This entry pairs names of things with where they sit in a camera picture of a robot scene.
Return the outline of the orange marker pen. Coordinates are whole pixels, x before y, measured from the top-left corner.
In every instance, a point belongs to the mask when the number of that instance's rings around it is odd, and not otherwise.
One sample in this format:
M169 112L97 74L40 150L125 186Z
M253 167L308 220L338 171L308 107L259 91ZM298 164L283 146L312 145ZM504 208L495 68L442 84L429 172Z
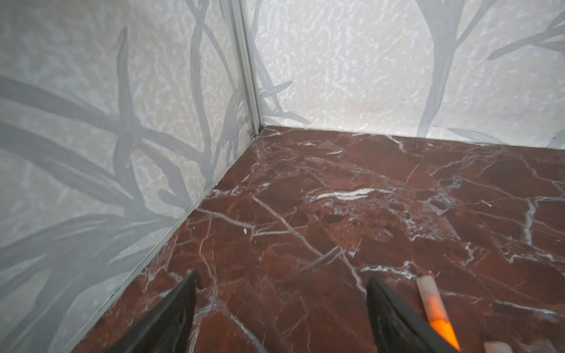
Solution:
M487 341L484 343L486 353L513 353L511 346L500 341Z
M447 315L435 279L432 276L419 277L416 280L416 284L428 323L445 341L460 352L459 342Z

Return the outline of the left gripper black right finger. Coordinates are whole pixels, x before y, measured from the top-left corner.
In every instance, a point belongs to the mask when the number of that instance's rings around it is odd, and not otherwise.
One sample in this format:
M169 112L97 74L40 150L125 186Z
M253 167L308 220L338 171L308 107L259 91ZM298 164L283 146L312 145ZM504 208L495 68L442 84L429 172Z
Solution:
M367 282L366 304L379 352L456 351L382 279L372 277Z

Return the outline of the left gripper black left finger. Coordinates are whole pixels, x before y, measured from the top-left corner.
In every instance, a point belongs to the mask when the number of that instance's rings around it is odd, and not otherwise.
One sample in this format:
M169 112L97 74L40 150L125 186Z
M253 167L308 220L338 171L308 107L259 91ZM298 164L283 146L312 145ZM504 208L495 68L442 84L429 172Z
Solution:
M107 352L186 352L201 276L191 270L166 297L131 327Z

